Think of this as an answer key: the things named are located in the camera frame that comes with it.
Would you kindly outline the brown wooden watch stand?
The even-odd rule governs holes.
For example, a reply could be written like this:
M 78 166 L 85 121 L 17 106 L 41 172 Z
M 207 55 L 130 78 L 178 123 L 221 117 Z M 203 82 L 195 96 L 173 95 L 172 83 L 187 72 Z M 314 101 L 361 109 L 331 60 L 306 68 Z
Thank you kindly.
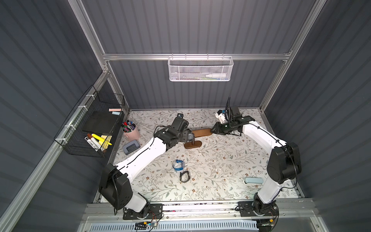
M 184 148 L 185 149 L 200 148 L 202 146 L 202 142 L 197 140 L 197 139 L 201 138 L 201 137 L 207 137 L 207 136 L 212 135 L 211 128 L 200 129 L 200 130 L 192 130 L 192 132 L 195 135 L 195 140 L 193 142 L 184 143 Z

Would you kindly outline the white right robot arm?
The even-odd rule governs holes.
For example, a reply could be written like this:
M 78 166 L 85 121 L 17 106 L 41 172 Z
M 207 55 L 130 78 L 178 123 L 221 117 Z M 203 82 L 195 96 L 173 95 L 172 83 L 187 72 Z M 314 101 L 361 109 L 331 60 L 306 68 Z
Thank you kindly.
M 253 139 L 268 154 L 266 167 L 268 177 L 262 188 L 254 195 L 252 210 L 263 216 L 270 209 L 277 209 L 275 199 L 281 189 L 286 188 L 301 173 L 300 150 L 295 143 L 288 143 L 261 127 L 251 116 L 243 116 L 239 108 L 231 106 L 228 98 L 225 109 L 217 112 L 218 122 L 211 132 L 218 135 L 233 135 L 234 131 Z

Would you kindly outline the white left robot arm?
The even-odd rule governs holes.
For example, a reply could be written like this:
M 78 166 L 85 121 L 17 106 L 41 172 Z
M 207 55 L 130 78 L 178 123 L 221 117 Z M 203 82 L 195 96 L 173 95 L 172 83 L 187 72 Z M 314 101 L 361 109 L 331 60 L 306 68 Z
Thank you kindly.
M 99 193 L 114 207 L 115 211 L 131 209 L 145 217 L 149 201 L 132 190 L 131 183 L 138 174 L 157 157 L 163 155 L 178 143 L 194 138 L 188 129 L 189 122 L 178 114 L 171 125 L 155 130 L 150 141 L 126 160 L 113 165 L 107 164 L 102 172 Z

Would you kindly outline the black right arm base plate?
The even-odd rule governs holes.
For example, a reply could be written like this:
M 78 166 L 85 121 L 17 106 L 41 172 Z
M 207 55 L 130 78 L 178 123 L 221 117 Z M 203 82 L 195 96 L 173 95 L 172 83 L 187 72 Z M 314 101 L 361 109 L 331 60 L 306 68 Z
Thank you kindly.
M 268 204 L 256 201 L 240 201 L 237 203 L 235 211 L 239 212 L 242 217 L 272 216 L 273 218 L 276 218 L 279 216 L 279 208 L 276 201 Z

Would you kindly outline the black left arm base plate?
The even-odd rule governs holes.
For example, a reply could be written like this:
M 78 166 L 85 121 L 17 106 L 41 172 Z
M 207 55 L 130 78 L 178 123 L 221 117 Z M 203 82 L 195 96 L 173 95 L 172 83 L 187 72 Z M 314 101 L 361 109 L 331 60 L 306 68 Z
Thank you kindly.
M 163 204 L 146 204 L 140 212 L 128 208 L 124 208 L 123 211 L 123 220 L 159 219 L 163 213 Z

